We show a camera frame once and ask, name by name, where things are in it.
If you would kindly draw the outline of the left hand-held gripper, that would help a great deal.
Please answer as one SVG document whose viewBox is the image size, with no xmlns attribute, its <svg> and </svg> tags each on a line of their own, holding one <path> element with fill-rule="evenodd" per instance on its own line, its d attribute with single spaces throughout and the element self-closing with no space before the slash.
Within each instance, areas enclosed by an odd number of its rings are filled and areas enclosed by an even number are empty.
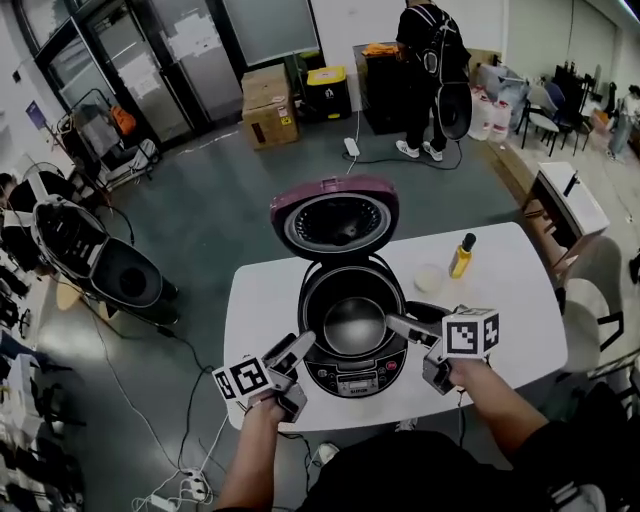
<svg viewBox="0 0 640 512">
<path fill-rule="evenodd" d="M 307 397 L 297 378 L 288 374 L 304 359 L 315 341 L 313 331 L 298 336 L 289 333 L 262 360 L 247 357 L 234 365 L 215 369 L 212 377 L 228 406 L 235 405 L 246 413 L 254 397 L 267 393 L 285 412 L 283 421 L 295 423 L 307 404 Z"/>
</svg>

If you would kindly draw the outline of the person's right hand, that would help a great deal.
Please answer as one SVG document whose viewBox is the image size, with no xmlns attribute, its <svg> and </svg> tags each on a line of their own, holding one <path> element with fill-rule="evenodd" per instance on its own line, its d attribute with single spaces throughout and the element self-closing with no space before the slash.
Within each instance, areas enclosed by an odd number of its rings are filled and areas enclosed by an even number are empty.
<svg viewBox="0 0 640 512">
<path fill-rule="evenodd" d="M 451 359 L 450 364 L 449 380 L 461 388 L 467 388 L 492 373 L 490 366 L 482 359 Z"/>
</svg>

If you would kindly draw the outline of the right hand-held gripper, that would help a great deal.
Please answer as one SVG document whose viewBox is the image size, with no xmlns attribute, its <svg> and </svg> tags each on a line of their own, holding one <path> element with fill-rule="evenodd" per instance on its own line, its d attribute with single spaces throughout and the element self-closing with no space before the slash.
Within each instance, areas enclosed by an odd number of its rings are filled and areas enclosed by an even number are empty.
<svg viewBox="0 0 640 512">
<path fill-rule="evenodd" d="M 450 310 L 429 303 L 407 301 L 406 313 L 385 316 L 386 326 L 404 339 L 428 348 L 423 379 L 441 395 L 454 389 L 450 380 L 453 359 L 485 359 L 500 341 L 500 315 L 496 309 Z"/>
</svg>

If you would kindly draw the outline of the person's left hand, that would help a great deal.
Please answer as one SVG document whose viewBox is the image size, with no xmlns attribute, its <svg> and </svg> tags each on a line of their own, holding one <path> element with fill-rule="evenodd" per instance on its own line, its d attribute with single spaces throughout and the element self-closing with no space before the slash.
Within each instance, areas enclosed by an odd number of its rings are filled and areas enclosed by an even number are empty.
<svg viewBox="0 0 640 512">
<path fill-rule="evenodd" d="M 277 395 L 273 391 L 265 391 L 250 398 L 244 418 L 260 420 L 270 425 L 278 426 L 284 419 L 285 411 L 277 401 Z"/>
</svg>

